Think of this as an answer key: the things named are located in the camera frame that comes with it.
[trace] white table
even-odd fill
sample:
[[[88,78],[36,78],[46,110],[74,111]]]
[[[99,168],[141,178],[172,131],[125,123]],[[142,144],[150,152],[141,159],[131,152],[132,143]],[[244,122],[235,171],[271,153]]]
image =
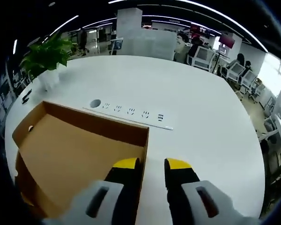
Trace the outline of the white table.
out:
[[[32,88],[26,105],[22,97]],[[243,215],[258,217],[265,172],[260,145],[245,108],[229,85],[212,73],[181,63],[137,56],[96,56],[68,62],[53,91],[35,80],[14,103],[6,121],[5,147],[12,177],[17,146],[12,132],[42,100],[83,110],[101,98],[139,108],[163,108],[174,130],[150,127],[137,225],[171,225],[164,159],[190,163],[233,200]]]

